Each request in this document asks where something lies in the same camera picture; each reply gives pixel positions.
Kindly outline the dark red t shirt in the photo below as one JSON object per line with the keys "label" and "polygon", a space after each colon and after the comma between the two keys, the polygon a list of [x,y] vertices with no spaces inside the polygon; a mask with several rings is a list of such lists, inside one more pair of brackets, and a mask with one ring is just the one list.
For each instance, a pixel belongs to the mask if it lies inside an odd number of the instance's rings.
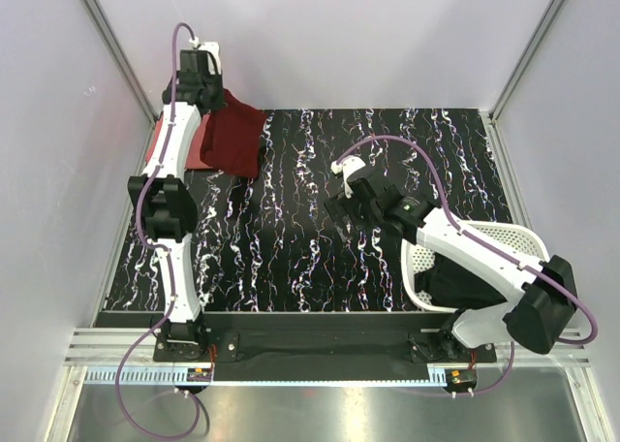
{"label": "dark red t shirt", "polygon": [[205,125],[199,158],[202,169],[223,171],[243,178],[259,175],[261,134],[265,113],[224,90],[226,105],[214,111]]}

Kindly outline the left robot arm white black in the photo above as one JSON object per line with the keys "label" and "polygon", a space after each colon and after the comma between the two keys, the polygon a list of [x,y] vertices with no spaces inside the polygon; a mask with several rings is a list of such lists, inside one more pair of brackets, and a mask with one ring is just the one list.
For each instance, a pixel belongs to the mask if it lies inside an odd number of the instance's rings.
{"label": "left robot arm white black", "polygon": [[151,327],[157,362],[196,361],[209,347],[191,261],[198,208],[184,175],[195,134],[211,112],[225,105],[220,48],[207,42],[183,49],[179,61],[162,94],[160,132],[151,155],[127,184],[140,241],[160,265],[165,311]]}

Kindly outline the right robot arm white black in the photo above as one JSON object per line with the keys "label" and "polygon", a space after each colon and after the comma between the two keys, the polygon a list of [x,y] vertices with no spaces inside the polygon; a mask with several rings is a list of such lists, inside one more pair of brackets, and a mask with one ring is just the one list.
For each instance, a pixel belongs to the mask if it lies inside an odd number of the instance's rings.
{"label": "right robot arm white black", "polygon": [[463,268],[500,298],[481,307],[460,301],[451,309],[440,349],[461,361],[486,343],[513,341],[548,354],[577,310],[571,264],[559,256],[545,261],[506,244],[455,218],[437,203],[406,197],[357,157],[333,163],[343,189],[325,207],[339,230],[380,228],[400,237],[401,249],[418,246]]}

